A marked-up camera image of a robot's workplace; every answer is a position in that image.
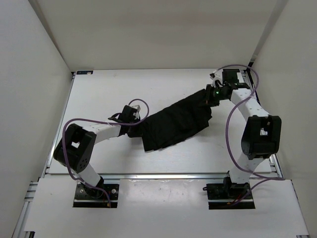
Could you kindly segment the black pleated skirt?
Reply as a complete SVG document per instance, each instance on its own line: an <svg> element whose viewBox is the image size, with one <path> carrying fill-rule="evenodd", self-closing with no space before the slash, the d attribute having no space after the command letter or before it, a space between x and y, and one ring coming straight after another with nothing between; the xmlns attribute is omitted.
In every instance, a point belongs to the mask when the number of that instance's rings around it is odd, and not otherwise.
<svg viewBox="0 0 317 238"><path fill-rule="evenodd" d="M206 94L202 89L147 117L140 125L144 151L175 145L207 128L211 108L203 105Z"/></svg>

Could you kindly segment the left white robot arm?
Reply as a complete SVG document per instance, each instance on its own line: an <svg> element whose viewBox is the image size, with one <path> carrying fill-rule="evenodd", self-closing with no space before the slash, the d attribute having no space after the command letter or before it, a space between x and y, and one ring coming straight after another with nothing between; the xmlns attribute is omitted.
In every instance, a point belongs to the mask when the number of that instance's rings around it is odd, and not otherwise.
<svg viewBox="0 0 317 238"><path fill-rule="evenodd" d="M86 191L92 198L99 198L103 195L104 186L100 183L101 176L90 164L94 146L104 140L124 135L138 124L95 121L85 127L75 123L66 125L53 152L53 158L67 168L74 180L87 186Z"/></svg>

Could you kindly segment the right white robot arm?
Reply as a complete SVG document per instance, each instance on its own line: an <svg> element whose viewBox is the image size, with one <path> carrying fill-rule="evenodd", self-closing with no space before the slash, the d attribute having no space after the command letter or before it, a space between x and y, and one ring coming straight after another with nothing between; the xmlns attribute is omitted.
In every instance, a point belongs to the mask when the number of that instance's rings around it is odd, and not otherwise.
<svg viewBox="0 0 317 238"><path fill-rule="evenodd" d="M255 169L265 159L278 152L282 121L279 116L269 114L253 97L254 91L245 83L228 84L215 87L206 86L206 105L219 106L220 101L230 100L234 107L225 124L225 141L234 167L229 170L230 181L222 187L223 194L234 198L240 193L240 184L249 182L251 175L264 178ZM238 110L246 121L241 138L241 155L238 160L233 156L229 143L229 124L233 113Z"/></svg>

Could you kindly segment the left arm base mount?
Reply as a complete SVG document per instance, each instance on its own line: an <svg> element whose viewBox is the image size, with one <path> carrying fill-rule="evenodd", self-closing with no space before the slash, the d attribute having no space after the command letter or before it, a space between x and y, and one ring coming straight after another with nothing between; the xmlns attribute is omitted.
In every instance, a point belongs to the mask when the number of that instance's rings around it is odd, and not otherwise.
<svg viewBox="0 0 317 238"><path fill-rule="evenodd" d="M107 183L103 178L98 183L98 186L108 194L108 197L103 191L87 187L81 182L77 182L73 207L74 208L117 208L119 196L119 184Z"/></svg>

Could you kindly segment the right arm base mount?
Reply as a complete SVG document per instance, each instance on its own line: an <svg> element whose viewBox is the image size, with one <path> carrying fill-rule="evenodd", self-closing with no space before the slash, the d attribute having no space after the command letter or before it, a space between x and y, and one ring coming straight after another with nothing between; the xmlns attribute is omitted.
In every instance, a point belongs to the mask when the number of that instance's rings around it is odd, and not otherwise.
<svg viewBox="0 0 317 238"><path fill-rule="evenodd" d="M233 183L225 177L222 183L207 183L203 191L207 192L209 210L255 209L248 182Z"/></svg>

